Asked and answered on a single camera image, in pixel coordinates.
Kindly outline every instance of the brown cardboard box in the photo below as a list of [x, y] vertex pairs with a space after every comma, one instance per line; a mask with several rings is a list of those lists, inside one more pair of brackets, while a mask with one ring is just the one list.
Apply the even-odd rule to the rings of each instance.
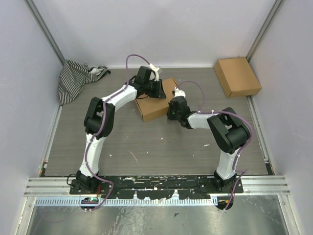
[[137, 106], [140, 110], [143, 121], [150, 121], [167, 113], [168, 103], [174, 98], [172, 91], [177, 86], [174, 78], [169, 78], [162, 81], [163, 89], [166, 94], [166, 99], [145, 98], [136, 99]]
[[245, 57], [218, 60], [214, 69], [226, 97], [253, 95], [261, 89]]

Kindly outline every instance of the white wall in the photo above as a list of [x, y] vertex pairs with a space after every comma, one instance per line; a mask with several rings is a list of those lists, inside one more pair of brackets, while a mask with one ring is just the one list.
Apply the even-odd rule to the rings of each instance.
[[182, 67], [246, 56], [274, 0], [34, 2], [66, 58], [120, 67], [137, 53], [157, 65]]
[[310, 0], [287, 0], [251, 60], [271, 160], [286, 176], [305, 234], [313, 234], [312, 12]]
[[39, 171], [62, 66], [24, 1], [2, 1], [0, 22], [0, 234], [9, 235]]

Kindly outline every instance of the black and white striped fabric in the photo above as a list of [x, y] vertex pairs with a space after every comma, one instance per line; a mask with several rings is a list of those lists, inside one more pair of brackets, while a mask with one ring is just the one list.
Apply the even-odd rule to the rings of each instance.
[[80, 94], [85, 83], [96, 82], [110, 73], [104, 66], [89, 68], [87, 64], [80, 65], [75, 61], [66, 60], [58, 86], [60, 103], [71, 103]]

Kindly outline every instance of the gray floor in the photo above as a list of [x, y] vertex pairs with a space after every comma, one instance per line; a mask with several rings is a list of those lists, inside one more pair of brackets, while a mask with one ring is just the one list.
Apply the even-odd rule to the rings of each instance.
[[35, 207], [28, 235], [287, 235], [277, 196], [236, 196], [215, 206]]
[[[131, 75], [136, 73], [137, 70], [130, 70]], [[246, 97], [225, 98], [213, 68], [163, 69], [160, 76], [174, 77], [178, 83], [187, 80], [199, 83], [206, 96], [203, 111], [232, 107], [252, 121]], [[91, 98], [113, 93], [125, 79], [125, 69], [113, 69], [111, 75], [85, 85], [79, 97], [63, 107], [46, 175], [76, 173], [86, 146], [83, 121]], [[191, 109], [196, 110], [202, 99], [198, 87], [190, 83], [181, 88]], [[219, 155], [210, 131], [184, 129], [166, 116], [143, 122], [135, 102], [130, 102], [115, 114], [113, 131], [102, 148], [99, 170], [102, 175], [213, 174]], [[248, 169], [249, 174], [267, 173], [257, 138], [242, 152], [238, 169]]]

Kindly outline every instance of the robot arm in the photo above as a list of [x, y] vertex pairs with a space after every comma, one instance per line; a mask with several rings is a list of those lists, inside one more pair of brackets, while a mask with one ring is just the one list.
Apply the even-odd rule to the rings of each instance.
[[[124, 85], [121, 89], [113, 94], [97, 98], [94, 97], [89, 105], [84, 126], [86, 128], [87, 143], [84, 156], [87, 155], [88, 165], [94, 174], [99, 172], [99, 158], [103, 143], [107, 136], [111, 133], [114, 123], [114, 114], [126, 103], [135, 100], [142, 94], [146, 94], [152, 98], [166, 98], [163, 90], [162, 80], [158, 77], [159, 68], [152, 64], [148, 67], [141, 66], [137, 76], [129, 80], [128, 85]], [[105, 125], [101, 133], [94, 136], [101, 128], [102, 117], [99, 113], [104, 111], [105, 102]], [[93, 177], [86, 166], [85, 157], [76, 173], [76, 188], [83, 186], [89, 191], [94, 191], [98, 181]]]
[[[215, 141], [221, 149], [220, 162], [214, 172], [215, 184], [223, 189], [236, 180], [237, 152], [250, 138], [250, 132], [238, 118], [227, 114], [198, 114], [190, 111], [185, 93], [178, 88], [173, 91], [175, 97], [169, 103], [167, 117], [178, 120], [188, 129], [204, 128], [212, 131]], [[234, 113], [232, 108], [223, 111]]]

